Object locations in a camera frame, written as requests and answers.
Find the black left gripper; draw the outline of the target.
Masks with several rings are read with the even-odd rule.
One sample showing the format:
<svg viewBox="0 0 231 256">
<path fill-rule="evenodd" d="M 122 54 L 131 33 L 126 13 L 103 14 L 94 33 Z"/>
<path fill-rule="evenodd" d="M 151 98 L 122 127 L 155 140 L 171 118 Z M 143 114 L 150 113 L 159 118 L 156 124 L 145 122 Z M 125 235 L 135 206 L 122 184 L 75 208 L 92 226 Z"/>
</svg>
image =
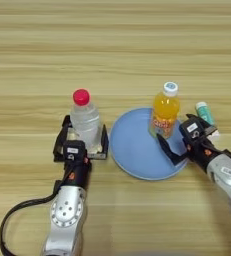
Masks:
<svg viewBox="0 0 231 256">
<path fill-rule="evenodd" d="M 92 171 L 91 161 L 106 160 L 108 156 L 109 138 L 105 124 L 103 124 L 101 134 L 101 153 L 88 154 L 83 151 L 63 155 L 63 144 L 67 140 L 68 130 L 71 127 L 70 116 L 66 115 L 53 148 L 54 161 L 64 163 L 64 176 L 61 180 L 55 181 L 54 192 L 58 192 L 62 186 L 75 186 L 87 190 Z"/>
</svg>

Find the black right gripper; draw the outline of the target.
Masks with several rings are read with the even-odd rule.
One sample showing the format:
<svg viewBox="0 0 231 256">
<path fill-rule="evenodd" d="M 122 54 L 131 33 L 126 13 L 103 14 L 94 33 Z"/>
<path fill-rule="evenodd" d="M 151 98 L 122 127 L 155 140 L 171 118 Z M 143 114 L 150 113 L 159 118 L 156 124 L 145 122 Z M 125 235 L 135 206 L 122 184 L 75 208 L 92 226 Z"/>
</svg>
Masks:
<svg viewBox="0 0 231 256">
<path fill-rule="evenodd" d="M 187 118 L 197 119 L 203 126 L 206 134 L 213 134 L 217 131 L 217 128 L 214 125 L 211 125 L 199 116 L 187 114 Z M 189 159 L 191 162 L 196 163 L 204 172 L 207 172 L 209 163 L 219 155 L 223 154 L 223 151 L 216 149 L 211 142 L 202 141 L 195 144 L 184 142 L 186 152 L 182 155 L 178 155 L 171 150 L 168 142 L 160 134 L 157 134 L 156 137 L 162 150 L 174 165 L 179 164 L 185 159 Z"/>
</svg>

